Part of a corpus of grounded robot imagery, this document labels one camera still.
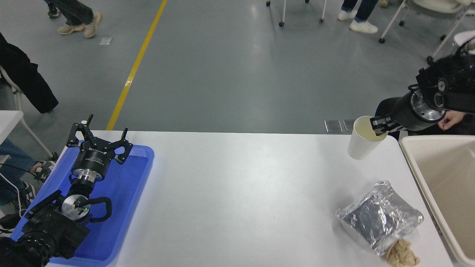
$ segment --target white table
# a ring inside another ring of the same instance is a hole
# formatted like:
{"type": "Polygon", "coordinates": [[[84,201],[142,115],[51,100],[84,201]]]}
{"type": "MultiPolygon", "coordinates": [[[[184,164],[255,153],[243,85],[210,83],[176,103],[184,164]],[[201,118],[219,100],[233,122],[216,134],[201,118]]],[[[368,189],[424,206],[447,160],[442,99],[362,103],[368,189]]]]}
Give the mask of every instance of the white table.
{"type": "MultiPolygon", "coordinates": [[[[94,131],[109,141],[121,133],[94,131]]],[[[127,139],[153,148],[155,159],[110,266],[386,267],[335,216],[380,180],[425,217],[406,237],[419,266],[452,266],[392,138],[362,161],[347,154],[349,135],[129,132],[127,139]]]]}
{"type": "Polygon", "coordinates": [[[0,110],[0,143],[3,143],[22,117],[23,112],[18,110],[0,110]]]}

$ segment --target black jacket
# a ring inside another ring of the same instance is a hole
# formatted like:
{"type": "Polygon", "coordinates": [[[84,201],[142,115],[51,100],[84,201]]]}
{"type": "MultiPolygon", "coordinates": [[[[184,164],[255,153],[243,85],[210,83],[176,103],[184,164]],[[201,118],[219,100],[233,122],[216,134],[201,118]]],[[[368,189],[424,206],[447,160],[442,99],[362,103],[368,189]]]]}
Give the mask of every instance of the black jacket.
{"type": "Polygon", "coordinates": [[[0,66],[39,112],[46,113],[58,105],[51,88],[38,73],[38,65],[31,63],[20,48],[9,44],[1,33],[0,66]]]}

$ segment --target white sneaker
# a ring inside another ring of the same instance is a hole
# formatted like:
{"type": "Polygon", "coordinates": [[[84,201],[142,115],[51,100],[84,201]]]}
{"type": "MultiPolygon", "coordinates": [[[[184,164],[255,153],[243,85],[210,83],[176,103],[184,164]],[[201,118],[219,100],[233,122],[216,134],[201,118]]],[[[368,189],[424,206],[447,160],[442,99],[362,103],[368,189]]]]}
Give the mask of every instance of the white sneaker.
{"type": "Polygon", "coordinates": [[[356,20],[353,20],[350,24],[350,29],[368,34],[375,34],[378,32],[378,27],[372,25],[368,21],[357,22],[356,20]]]}
{"type": "Polygon", "coordinates": [[[344,10],[341,10],[340,13],[338,14],[338,20],[345,21],[349,19],[354,19],[356,16],[356,13],[358,13],[357,10],[353,10],[351,12],[346,12],[344,10]]]}

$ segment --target shoe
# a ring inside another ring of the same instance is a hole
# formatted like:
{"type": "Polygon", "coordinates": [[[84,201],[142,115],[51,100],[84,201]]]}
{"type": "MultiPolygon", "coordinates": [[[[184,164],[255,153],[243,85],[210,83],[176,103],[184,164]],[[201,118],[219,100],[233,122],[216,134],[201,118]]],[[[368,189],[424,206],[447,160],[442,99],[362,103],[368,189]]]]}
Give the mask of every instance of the shoe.
{"type": "Polygon", "coordinates": [[[80,25],[76,25],[76,26],[71,26],[71,25],[65,24],[65,25],[59,27],[56,31],[59,34],[68,35],[68,34],[71,34],[73,32],[76,32],[76,31],[83,31],[84,27],[85,27],[84,23],[80,24],[80,25]]]}
{"type": "Polygon", "coordinates": [[[387,8],[388,7],[388,0],[378,0],[378,6],[382,8],[387,8]]]}
{"type": "Polygon", "coordinates": [[[338,20],[339,21],[345,21],[345,20],[349,20],[349,19],[354,19],[355,16],[356,16],[356,13],[358,13],[357,10],[353,10],[351,12],[346,12],[346,11],[342,10],[338,14],[338,20]]]}
{"type": "Polygon", "coordinates": [[[20,211],[21,215],[25,213],[28,206],[30,206],[31,202],[36,197],[35,187],[27,182],[23,182],[23,184],[25,185],[25,189],[20,191],[20,203],[18,203],[18,199],[13,202],[13,205],[20,211]]]}
{"type": "Polygon", "coordinates": [[[56,166],[56,162],[46,161],[41,162],[43,165],[36,169],[35,171],[35,179],[40,180],[42,182],[46,182],[49,175],[53,171],[54,167],[56,166]]]}
{"type": "Polygon", "coordinates": [[[50,19],[55,19],[59,17],[59,11],[53,3],[49,3],[48,8],[49,8],[48,17],[50,19]]]}
{"type": "Polygon", "coordinates": [[[85,26],[84,30],[84,37],[92,38],[97,33],[97,29],[99,28],[99,23],[102,20],[102,13],[99,11],[94,11],[94,19],[91,23],[85,26]]]}
{"type": "Polygon", "coordinates": [[[357,22],[356,20],[353,20],[350,24],[350,29],[368,34],[375,34],[378,32],[378,27],[372,25],[368,21],[357,22]]]}

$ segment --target person's leg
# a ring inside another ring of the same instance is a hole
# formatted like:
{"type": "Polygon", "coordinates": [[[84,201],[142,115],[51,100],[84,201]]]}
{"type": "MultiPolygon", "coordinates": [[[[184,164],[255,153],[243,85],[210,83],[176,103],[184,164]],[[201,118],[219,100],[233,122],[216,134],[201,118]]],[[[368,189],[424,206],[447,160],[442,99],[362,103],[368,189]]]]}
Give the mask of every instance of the person's leg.
{"type": "Polygon", "coordinates": [[[342,10],[346,12],[351,12],[355,8],[358,0],[345,0],[342,5],[342,10]]]}
{"type": "Polygon", "coordinates": [[[66,17],[66,24],[77,26],[89,24],[93,21],[92,9],[77,0],[50,0],[66,17]]]}
{"type": "Polygon", "coordinates": [[[363,0],[361,1],[360,8],[358,8],[358,13],[356,13],[355,20],[357,22],[366,21],[368,17],[373,12],[374,7],[378,3],[378,0],[363,0]]]}
{"type": "Polygon", "coordinates": [[[84,30],[84,37],[91,38],[97,33],[102,13],[92,12],[92,9],[77,0],[51,0],[66,17],[66,25],[58,28],[58,33],[67,35],[84,30]]]}
{"type": "Polygon", "coordinates": [[[350,29],[356,32],[374,34],[378,32],[378,27],[367,21],[378,0],[363,0],[358,8],[355,19],[350,24],[350,29]]]}
{"type": "MultiPolygon", "coordinates": [[[[5,139],[3,143],[0,144],[0,155],[10,155],[11,159],[7,160],[5,164],[20,168],[19,170],[4,165],[0,168],[0,173],[19,190],[24,190],[25,184],[20,180],[20,177],[22,177],[25,172],[30,171],[36,161],[13,144],[9,139],[5,139]]],[[[0,194],[0,205],[15,200],[17,196],[16,189],[5,181],[3,177],[0,177],[0,187],[3,189],[0,194]]]]}
{"type": "Polygon", "coordinates": [[[50,19],[55,19],[59,17],[59,11],[56,6],[51,3],[51,0],[45,0],[45,3],[48,5],[48,17],[50,19]]]}
{"type": "Polygon", "coordinates": [[[356,6],[358,0],[345,0],[342,5],[342,10],[338,14],[338,20],[345,21],[353,19],[356,16],[356,11],[353,8],[356,6]]]}

